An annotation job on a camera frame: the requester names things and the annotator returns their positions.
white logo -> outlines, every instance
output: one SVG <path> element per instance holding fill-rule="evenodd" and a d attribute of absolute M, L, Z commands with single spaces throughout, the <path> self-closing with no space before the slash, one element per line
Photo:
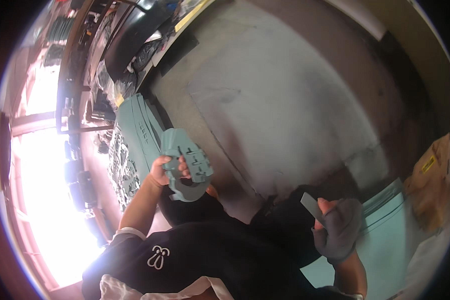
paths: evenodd
<path fill-rule="evenodd" d="M 155 252 L 155 254 L 150 257 L 147 261 L 147 265 L 149 267 L 154 267 L 157 270 L 160 270 L 164 266 L 164 256 L 165 254 L 168 256 L 170 255 L 170 250 L 168 248 L 162 248 L 159 245 L 155 245 L 152 249 L 152 251 Z"/>

gray work glove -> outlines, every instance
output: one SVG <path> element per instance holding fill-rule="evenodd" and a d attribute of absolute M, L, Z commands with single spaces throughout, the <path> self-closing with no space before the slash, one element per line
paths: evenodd
<path fill-rule="evenodd" d="M 329 202 L 319 198 L 318 207 L 323 212 L 323 224 L 315 221 L 312 228 L 315 248 L 330 264 L 339 264 L 355 250 L 362 223 L 362 204 L 357 199 Z"/>

bright window light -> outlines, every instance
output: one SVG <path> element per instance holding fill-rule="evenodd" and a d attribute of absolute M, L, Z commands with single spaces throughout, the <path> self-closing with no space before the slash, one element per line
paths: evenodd
<path fill-rule="evenodd" d="M 60 286 L 80 281 L 85 268 L 103 251 L 69 197 L 63 172 L 67 138 L 51 128 L 21 139 L 27 215 L 43 259 Z"/>
<path fill-rule="evenodd" d="M 40 67 L 35 71 L 35 82 L 27 103 L 26 115 L 55 111 L 60 66 Z"/>

white sleeve trim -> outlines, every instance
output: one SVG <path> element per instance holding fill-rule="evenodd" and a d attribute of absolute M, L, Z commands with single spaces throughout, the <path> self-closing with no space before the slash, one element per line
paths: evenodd
<path fill-rule="evenodd" d="M 112 238 L 112 241 L 115 239 L 116 236 L 118 236 L 120 233 L 132 233 L 144 241 L 147 237 L 143 234 L 142 231 L 137 230 L 133 227 L 123 227 L 122 229 L 119 229 L 115 232 L 115 235 Z"/>
<path fill-rule="evenodd" d="M 146 293 L 132 289 L 109 274 L 104 274 L 100 281 L 101 300 L 184 300 L 203 294 L 212 288 L 218 300 L 234 300 L 222 279 L 201 276 L 178 293 Z"/>

hand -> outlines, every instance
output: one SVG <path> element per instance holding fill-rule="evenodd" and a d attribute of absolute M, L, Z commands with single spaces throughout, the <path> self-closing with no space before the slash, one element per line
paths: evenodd
<path fill-rule="evenodd" d="M 315 220 L 312 228 L 315 248 L 328 261 L 336 265 L 348 258 L 355 250 L 361 226 L 362 204 L 357 199 L 327 201 L 318 198 L 323 213 L 324 226 Z"/>
<path fill-rule="evenodd" d="M 170 180 L 165 174 L 165 170 L 163 169 L 162 165 L 168 163 L 171 160 L 171 157 L 162 155 L 155 159 L 152 163 L 150 173 L 147 175 L 147 177 L 150 177 L 157 186 L 164 186 L 170 183 Z M 178 165 L 178 170 L 182 171 L 181 178 L 192 178 L 190 175 L 189 167 L 185 163 L 183 155 L 178 158 L 178 161 L 180 162 L 180 164 Z"/>

